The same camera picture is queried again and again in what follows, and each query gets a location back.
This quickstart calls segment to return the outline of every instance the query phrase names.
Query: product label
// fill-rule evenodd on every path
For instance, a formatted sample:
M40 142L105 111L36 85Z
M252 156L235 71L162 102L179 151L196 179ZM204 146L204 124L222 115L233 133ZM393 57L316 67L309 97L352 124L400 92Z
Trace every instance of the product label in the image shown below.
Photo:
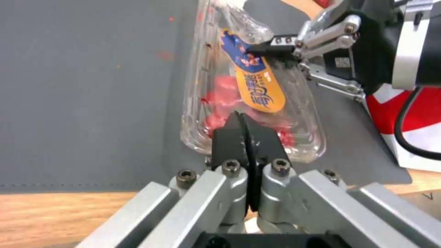
M264 57L246 54L250 44L224 30L221 47L235 65L240 97L251 108L276 113L285 106L285 95Z

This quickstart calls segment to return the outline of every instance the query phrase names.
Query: metal bracket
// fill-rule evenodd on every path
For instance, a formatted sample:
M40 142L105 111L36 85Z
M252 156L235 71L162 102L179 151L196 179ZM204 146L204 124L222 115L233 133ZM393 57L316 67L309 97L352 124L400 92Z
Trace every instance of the metal bracket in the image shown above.
M363 101L366 97L361 84L354 80L345 80L331 76L327 74L325 68L320 65L300 63L299 66L308 79L315 80L321 87L339 92L359 102Z
M302 26L298 36L275 36L271 46L294 45L294 56L310 59L315 56L329 53L337 49L352 47L356 39L354 35L361 25L361 18L349 15L344 21L320 32L311 31L311 22L307 21Z
M392 87L415 88L419 60L430 23L430 13L439 0L413 0L406 4L404 23L395 55Z

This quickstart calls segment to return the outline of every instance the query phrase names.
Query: wooden table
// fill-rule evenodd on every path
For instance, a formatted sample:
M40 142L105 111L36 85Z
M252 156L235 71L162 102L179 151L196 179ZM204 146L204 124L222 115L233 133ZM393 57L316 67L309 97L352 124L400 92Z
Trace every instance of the wooden table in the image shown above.
M314 17L321 8L283 0ZM396 194L441 189L441 173L409 170L412 184L386 185ZM71 247L90 234L135 192L0 195L0 248Z

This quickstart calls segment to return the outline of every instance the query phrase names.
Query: plastic container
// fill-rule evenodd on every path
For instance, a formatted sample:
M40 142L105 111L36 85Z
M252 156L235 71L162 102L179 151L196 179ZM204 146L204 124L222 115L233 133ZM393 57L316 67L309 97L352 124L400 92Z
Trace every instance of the plastic container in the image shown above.
M238 111L273 128L291 160L311 162L323 154L325 136L301 71L244 53L272 37L242 9L199 1L181 127L187 146L210 154L213 130Z

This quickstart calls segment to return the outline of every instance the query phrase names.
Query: gray mat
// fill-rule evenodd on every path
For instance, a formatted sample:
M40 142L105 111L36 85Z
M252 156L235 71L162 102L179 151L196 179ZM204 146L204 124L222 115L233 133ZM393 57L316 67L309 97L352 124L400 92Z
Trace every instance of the gray mat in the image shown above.
M201 170L203 156L179 140L196 4L0 1L0 192L139 190ZM245 9L276 33L306 20L274 0ZM298 171L410 183L359 105L313 91L328 150Z

